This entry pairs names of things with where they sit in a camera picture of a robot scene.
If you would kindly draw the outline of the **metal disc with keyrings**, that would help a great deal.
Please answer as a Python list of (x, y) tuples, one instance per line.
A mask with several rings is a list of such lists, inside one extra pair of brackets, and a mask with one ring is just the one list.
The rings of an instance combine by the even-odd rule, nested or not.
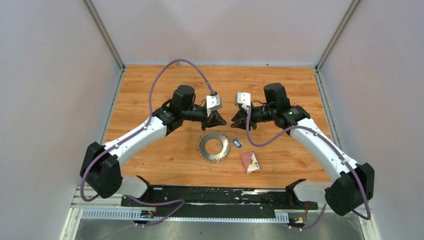
[(209, 131), (200, 136), (197, 150), (204, 161), (217, 164), (229, 156), (231, 146), (225, 133)]

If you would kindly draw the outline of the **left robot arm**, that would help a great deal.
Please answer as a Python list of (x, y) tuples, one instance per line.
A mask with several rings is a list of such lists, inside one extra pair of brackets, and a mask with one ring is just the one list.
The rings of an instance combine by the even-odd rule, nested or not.
[(195, 96), (193, 87), (180, 85), (171, 99), (133, 130), (104, 144), (91, 143), (80, 170), (82, 182), (91, 186), (97, 197), (129, 195), (140, 206), (149, 206), (153, 193), (148, 182), (140, 176), (123, 174), (121, 169), (126, 162), (151, 143), (181, 127), (184, 121), (199, 122), (202, 130), (227, 124), (218, 112), (222, 102), (216, 92), (206, 96), (204, 105), (195, 104)]

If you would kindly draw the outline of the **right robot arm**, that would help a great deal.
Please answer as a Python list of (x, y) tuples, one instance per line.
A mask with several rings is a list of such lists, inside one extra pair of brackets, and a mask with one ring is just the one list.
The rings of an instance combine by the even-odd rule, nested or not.
[[(286, 187), (286, 204), (298, 209), (305, 202), (327, 205), (336, 214), (352, 212), (364, 220), (371, 219), (369, 201), (374, 195), (375, 170), (369, 163), (358, 163), (344, 153), (317, 126), (311, 115), (300, 105), (291, 105), (285, 87), (270, 83), (263, 88), (266, 102), (254, 106), (251, 94), (238, 92), (235, 105), (238, 112), (231, 127), (244, 129), (248, 141), (255, 147), (265, 147), (287, 134), (302, 144), (320, 163), (330, 182), (299, 179)], [(274, 122), (282, 131), (265, 143), (255, 143), (250, 131), (258, 123)]]

